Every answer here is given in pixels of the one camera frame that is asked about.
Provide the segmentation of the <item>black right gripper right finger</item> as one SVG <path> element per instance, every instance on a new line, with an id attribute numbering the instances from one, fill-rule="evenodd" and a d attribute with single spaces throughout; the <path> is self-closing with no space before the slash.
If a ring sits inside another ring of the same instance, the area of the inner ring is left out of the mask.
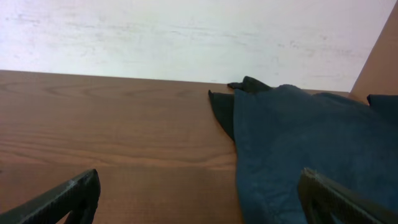
<path id="1" fill-rule="evenodd" d="M 397 223 L 397 214 L 308 168 L 301 171 L 297 191 L 309 224 Z"/>

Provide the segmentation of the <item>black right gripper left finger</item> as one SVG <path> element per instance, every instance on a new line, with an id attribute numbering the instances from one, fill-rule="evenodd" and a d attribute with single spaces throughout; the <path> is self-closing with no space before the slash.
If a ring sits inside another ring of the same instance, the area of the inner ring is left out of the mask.
<path id="1" fill-rule="evenodd" d="M 1 223 L 92 224 L 101 193 L 96 169 L 86 170 L 42 195 L 1 214 Z"/>

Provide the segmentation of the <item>dark blue denim shorts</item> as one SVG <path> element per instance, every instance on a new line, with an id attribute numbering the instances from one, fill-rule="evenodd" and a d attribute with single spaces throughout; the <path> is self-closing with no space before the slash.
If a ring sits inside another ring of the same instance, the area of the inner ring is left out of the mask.
<path id="1" fill-rule="evenodd" d="M 397 210 L 397 123 L 369 104 L 292 85 L 236 90 L 234 140 L 246 223 L 305 223 L 297 184 L 306 167 Z"/>

